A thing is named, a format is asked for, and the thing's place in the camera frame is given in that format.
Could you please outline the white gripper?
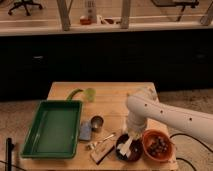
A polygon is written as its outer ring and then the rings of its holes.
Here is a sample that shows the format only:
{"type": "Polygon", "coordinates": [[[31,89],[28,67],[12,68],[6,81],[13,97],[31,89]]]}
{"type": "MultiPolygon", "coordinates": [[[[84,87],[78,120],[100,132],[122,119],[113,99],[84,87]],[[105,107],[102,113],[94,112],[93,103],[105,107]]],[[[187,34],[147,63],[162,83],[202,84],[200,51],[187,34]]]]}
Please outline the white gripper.
{"type": "Polygon", "coordinates": [[[133,139],[139,139],[145,129],[146,129],[145,124],[142,124],[142,125],[127,124],[126,125],[126,132],[133,139]]]}

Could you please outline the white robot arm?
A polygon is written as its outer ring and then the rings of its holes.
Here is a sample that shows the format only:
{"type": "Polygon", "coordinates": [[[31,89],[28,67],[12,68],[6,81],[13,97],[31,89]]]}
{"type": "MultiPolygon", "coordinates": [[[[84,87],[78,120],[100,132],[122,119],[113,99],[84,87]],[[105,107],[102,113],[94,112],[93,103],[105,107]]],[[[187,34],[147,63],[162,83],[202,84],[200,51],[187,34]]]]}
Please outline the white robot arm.
{"type": "Polygon", "coordinates": [[[135,133],[142,133],[147,128],[147,120],[153,119],[213,144],[213,114],[166,105],[149,89],[128,95],[126,107],[127,128],[135,133]]]}

